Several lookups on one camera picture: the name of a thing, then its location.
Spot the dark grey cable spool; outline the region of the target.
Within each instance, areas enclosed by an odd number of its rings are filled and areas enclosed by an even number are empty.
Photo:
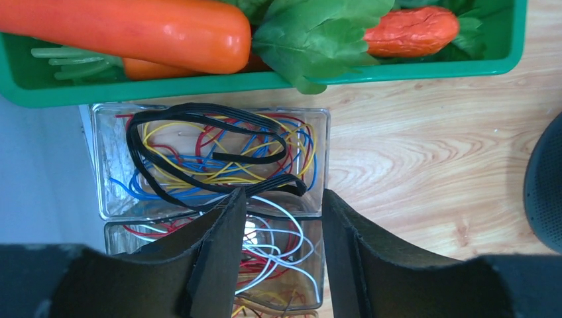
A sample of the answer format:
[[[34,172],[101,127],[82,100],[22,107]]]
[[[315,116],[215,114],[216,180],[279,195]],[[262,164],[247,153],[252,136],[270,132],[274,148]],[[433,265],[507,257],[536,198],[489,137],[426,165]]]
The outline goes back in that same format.
[[[561,253],[561,115],[538,139],[524,178],[524,210],[536,237]]]

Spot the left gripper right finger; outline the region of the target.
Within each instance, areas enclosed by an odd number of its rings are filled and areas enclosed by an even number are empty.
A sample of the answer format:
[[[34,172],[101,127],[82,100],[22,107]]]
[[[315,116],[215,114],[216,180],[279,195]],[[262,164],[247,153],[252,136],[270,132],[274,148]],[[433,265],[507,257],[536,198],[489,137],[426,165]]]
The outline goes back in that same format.
[[[323,239],[335,317],[513,317],[483,257],[455,260],[420,248],[323,192]]]

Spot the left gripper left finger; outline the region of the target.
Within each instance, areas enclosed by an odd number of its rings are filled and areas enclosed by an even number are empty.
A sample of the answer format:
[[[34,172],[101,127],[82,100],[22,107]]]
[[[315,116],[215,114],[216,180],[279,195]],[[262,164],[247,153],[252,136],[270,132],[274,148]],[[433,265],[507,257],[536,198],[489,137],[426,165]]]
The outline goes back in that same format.
[[[83,249],[50,305],[51,317],[228,317],[241,260],[245,193],[136,252]]]

